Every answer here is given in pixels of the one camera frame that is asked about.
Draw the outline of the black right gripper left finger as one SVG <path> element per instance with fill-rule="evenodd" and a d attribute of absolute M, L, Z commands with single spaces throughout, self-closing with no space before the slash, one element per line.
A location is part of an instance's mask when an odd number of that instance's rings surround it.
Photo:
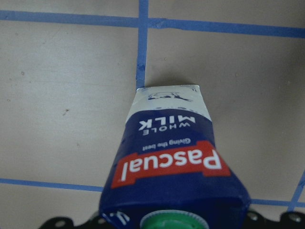
<path fill-rule="evenodd" d="M 99 213 L 94 212 L 89 219 L 79 225 L 75 225 L 74 221 L 69 217 L 54 217 L 45 221 L 39 229 L 104 229 L 105 220 Z"/>

